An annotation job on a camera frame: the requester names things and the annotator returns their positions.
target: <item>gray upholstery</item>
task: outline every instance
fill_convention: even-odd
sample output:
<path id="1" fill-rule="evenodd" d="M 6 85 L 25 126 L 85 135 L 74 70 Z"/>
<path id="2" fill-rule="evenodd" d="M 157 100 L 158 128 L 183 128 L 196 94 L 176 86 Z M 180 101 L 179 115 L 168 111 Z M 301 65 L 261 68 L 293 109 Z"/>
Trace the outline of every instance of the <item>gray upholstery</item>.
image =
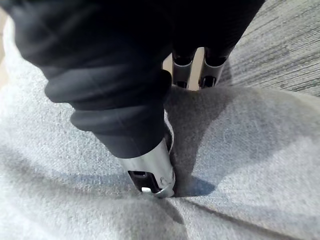
<path id="1" fill-rule="evenodd" d="M 10 82 L 0 91 L 0 239 L 320 236 L 319 98 L 173 88 L 165 108 L 177 192 L 159 200 L 137 193 L 93 134 L 71 125 L 69 105 L 45 97 L 46 79 L 20 57 L 10 25 L 4 43 Z M 286 69 L 277 74 L 286 81 Z"/>

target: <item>black sleeve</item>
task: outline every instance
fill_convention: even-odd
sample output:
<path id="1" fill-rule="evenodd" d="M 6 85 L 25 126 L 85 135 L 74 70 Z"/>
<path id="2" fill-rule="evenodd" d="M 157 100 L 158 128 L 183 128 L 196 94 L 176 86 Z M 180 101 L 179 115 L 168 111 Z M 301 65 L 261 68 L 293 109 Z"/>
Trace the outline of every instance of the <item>black sleeve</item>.
<path id="1" fill-rule="evenodd" d="M 149 152 L 164 135 L 172 23 L 149 2 L 0 1 L 21 55 L 48 79 L 48 98 L 71 104 L 71 122 L 120 158 Z"/>

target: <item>black cloth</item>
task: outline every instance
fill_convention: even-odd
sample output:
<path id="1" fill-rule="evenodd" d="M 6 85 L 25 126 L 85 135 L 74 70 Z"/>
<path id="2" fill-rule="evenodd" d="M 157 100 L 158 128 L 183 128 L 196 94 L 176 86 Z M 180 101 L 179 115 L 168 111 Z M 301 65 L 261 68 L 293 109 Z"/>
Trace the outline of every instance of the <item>black cloth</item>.
<path id="1" fill-rule="evenodd" d="M 261 0 L 223 4 L 180 0 L 0 1 L 15 22 L 21 55 L 48 79 L 48 98 L 71 104 L 75 109 L 71 122 L 93 132 L 119 158 L 143 155 L 163 138 L 163 102 L 171 75 L 161 69 L 162 61 L 172 52 L 173 44 L 187 43 L 187 32 L 194 30 L 186 27 L 188 23 L 201 24 L 199 30 L 203 31 L 205 16 L 208 34 L 219 26 L 221 36 L 216 35 L 220 38 L 213 45 L 225 43 L 223 38 L 229 36 L 230 29 L 237 29 L 233 41 L 216 46 L 233 48 L 261 4 Z M 241 16 L 246 16 L 245 20 L 238 21 Z M 225 19 L 226 24 L 211 25 L 213 20 L 223 23 Z M 199 40 L 211 41 L 208 34 L 198 35 Z"/>

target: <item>gray carpet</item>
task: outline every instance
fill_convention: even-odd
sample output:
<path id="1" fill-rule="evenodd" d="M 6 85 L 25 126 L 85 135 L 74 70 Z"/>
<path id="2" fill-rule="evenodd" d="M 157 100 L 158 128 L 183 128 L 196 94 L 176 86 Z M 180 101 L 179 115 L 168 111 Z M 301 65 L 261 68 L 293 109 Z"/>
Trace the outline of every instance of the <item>gray carpet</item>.
<path id="1" fill-rule="evenodd" d="M 230 55 L 221 86 L 320 96 L 320 1 L 267 0 Z"/>

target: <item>silver cylinder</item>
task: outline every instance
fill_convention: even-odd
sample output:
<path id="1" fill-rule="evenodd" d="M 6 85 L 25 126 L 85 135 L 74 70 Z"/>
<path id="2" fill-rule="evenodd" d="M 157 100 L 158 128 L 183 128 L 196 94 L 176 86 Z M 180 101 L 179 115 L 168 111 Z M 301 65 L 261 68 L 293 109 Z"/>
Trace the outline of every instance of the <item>silver cylinder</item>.
<path id="1" fill-rule="evenodd" d="M 202 68 L 200 72 L 199 78 L 199 87 L 201 89 L 212 87 L 218 84 L 219 79 L 221 77 L 222 71 L 224 69 L 225 63 L 221 64 L 220 66 L 210 66 L 206 62 L 206 58 L 203 57 Z M 210 81 L 212 81 L 212 86 L 208 85 L 209 78 L 211 77 Z"/>
<path id="2" fill-rule="evenodd" d="M 155 181 L 160 189 L 152 193 L 146 186 L 137 186 L 143 193 L 153 194 L 158 198 L 172 197 L 175 193 L 173 187 L 176 183 L 174 168 L 171 165 L 166 140 L 163 139 L 154 149 L 142 156 L 135 158 L 119 158 L 123 168 L 129 172 L 146 172 L 154 175 Z"/>
<path id="3" fill-rule="evenodd" d="M 188 88 L 192 63 L 193 61 L 191 61 L 187 65 L 179 65 L 176 64 L 174 60 L 172 61 L 173 84 L 178 85 L 180 87 Z"/>

